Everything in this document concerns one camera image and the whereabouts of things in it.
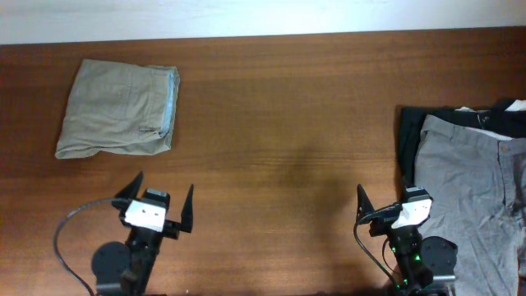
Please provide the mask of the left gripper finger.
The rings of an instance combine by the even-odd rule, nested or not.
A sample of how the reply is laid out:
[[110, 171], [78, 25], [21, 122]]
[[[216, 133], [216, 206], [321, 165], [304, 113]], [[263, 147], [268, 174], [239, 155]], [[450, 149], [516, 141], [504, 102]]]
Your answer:
[[181, 211], [181, 221], [166, 221], [166, 230], [169, 234], [179, 234], [180, 232], [190, 234], [193, 229], [193, 192], [194, 185], [189, 187], [186, 200]]
[[133, 180], [121, 189], [113, 198], [113, 206], [125, 206], [137, 198], [139, 189], [141, 188], [144, 174], [140, 171]]

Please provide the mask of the khaki green shorts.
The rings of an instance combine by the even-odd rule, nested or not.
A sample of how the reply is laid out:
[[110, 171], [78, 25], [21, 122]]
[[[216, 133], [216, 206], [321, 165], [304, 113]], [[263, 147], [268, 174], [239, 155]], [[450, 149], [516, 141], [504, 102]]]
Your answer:
[[170, 150], [179, 85], [175, 66], [83, 60], [67, 100], [55, 157]]

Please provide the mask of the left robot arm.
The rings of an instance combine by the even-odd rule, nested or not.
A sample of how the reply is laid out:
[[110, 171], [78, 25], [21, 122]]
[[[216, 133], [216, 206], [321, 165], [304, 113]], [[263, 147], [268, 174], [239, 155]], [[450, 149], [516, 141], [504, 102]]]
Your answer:
[[177, 240], [179, 234], [192, 231], [194, 187], [189, 187], [181, 219], [173, 221], [166, 218], [170, 205], [167, 192], [147, 188], [142, 196], [138, 195], [143, 177], [138, 173], [112, 201], [120, 222], [130, 233], [124, 243], [106, 243], [92, 256], [98, 295], [143, 295], [163, 240]]

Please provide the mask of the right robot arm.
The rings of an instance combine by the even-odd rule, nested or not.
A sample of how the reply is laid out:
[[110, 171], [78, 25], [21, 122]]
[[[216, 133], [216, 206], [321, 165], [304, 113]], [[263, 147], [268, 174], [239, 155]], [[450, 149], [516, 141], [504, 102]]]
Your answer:
[[[431, 214], [433, 198], [423, 187], [403, 187], [402, 201], [376, 209], [362, 185], [357, 185], [357, 215], [353, 235], [358, 246], [384, 272], [388, 295], [451, 295], [458, 247], [439, 237], [424, 238], [419, 227]], [[394, 254], [398, 269], [379, 262], [365, 247], [358, 227], [367, 225], [372, 237], [384, 236], [382, 247]]]

